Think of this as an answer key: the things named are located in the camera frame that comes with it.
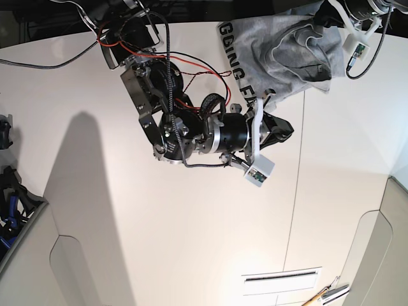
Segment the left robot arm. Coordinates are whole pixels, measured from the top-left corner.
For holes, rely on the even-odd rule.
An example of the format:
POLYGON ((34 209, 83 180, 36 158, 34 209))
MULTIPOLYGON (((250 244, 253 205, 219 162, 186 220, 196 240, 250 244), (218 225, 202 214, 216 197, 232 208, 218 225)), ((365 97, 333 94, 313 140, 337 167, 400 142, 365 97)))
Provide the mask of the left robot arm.
POLYGON ((406 15, 407 1, 323 1, 313 21, 318 26, 341 27, 349 33, 385 33, 390 28, 391 14, 395 10, 406 15))

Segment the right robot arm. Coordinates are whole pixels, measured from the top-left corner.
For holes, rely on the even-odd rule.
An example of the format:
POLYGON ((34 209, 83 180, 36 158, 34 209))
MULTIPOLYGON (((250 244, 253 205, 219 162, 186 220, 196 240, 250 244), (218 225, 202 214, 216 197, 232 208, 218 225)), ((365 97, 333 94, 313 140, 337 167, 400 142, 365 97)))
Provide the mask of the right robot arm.
POLYGON ((157 159, 186 164, 194 153, 219 154, 223 166, 250 167, 262 149, 293 134, 291 124, 266 113, 259 100, 249 103, 247 113, 231 103, 230 92, 211 93, 194 106, 176 62, 211 75, 216 70, 170 48, 158 52, 158 46, 170 45, 170 37, 161 37, 156 27, 163 16, 141 1, 75 1, 75 7, 108 67, 124 67, 121 79, 157 159))

